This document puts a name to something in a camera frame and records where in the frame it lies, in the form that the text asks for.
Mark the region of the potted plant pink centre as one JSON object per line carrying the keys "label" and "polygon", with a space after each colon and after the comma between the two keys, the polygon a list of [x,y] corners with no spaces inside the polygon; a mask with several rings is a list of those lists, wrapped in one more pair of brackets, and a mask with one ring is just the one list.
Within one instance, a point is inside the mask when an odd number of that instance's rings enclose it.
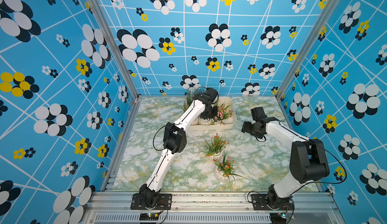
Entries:
{"label": "potted plant pink centre", "polygon": [[225,125],[225,121],[228,120],[233,115],[233,111],[231,110],[231,105],[227,105],[225,103],[216,104],[218,107],[218,115],[214,118],[214,124],[217,125]]}

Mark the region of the potted plant red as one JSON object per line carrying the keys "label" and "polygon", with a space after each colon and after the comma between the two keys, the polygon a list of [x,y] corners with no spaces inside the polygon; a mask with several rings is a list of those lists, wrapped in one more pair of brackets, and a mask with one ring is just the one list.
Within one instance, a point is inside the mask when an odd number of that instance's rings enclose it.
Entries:
{"label": "potted plant red", "polygon": [[209,126],[214,122],[213,119],[202,119],[201,117],[199,118],[199,125],[202,126]]}

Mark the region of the potted plant front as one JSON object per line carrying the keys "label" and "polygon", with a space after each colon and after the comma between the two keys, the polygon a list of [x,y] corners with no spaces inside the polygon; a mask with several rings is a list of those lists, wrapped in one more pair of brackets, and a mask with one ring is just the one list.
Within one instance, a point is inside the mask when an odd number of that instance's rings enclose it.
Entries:
{"label": "potted plant front", "polygon": [[218,158],[213,158],[216,178],[221,183],[233,181],[236,177],[244,178],[235,172],[235,160],[224,151]]}

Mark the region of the potted plant orange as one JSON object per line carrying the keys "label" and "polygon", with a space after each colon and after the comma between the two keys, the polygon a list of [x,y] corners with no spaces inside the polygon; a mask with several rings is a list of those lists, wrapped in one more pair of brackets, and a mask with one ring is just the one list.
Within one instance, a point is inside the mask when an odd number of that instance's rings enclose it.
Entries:
{"label": "potted plant orange", "polygon": [[218,133],[210,140],[206,141],[204,145],[203,153],[206,157],[218,159],[224,150],[227,149],[229,142],[224,139],[223,135],[220,136]]}

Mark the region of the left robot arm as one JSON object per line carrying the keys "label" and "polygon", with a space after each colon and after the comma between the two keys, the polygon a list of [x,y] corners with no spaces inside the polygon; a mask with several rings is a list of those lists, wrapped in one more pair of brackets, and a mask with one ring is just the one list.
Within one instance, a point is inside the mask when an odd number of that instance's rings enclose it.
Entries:
{"label": "left robot arm", "polygon": [[157,205],[164,178],[173,159],[186,147],[186,131],[193,121],[198,117],[215,118],[218,110],[214,104],[217,99],[219,99],[219,94],[213,88],[206,88],[204,92],[196,93],[191,105],[183,115],[173,123],[168,122],[164,126],[161,157],[150,178],[139,189],[139,196],[146,207],[154,208]]}

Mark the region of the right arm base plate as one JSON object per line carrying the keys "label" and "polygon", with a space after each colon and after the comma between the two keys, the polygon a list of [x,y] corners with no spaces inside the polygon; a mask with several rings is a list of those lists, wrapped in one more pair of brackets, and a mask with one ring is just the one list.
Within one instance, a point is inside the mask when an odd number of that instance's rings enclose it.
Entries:
{"label": "right arm base plate", "polygon": [[248,196],[248,200],[253,205],[254,210],[282,212],[294,210],[294,201],[292,198],[279,198],[273,193],[269,193],[269,195],[253,193]]}

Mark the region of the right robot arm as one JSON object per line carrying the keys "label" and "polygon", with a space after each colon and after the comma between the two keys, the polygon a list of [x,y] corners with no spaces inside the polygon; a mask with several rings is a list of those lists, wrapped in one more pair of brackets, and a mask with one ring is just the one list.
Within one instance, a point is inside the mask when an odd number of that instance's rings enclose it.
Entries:
{"label": "right robot arm", "polygon": [[279,119],[267,117],[263,107],[251,109],[254,123],[244,122],[241,131],[256,139],[271,135],[290,150],[289,173],[268,190],[267,202],[271,209],[279,209],[303,186],[319,181],[330,174],[324,144],[309,139],[284,126]]}

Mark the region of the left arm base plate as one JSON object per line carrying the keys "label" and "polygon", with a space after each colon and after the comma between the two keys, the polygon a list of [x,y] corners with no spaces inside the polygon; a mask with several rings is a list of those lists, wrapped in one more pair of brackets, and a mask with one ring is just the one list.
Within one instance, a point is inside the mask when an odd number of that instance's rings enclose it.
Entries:
{"label": "left arm base plate", "polygon": [[156,194],[143,197],[140,193],[132,196],[131,210],[171,210],[172,194]]}

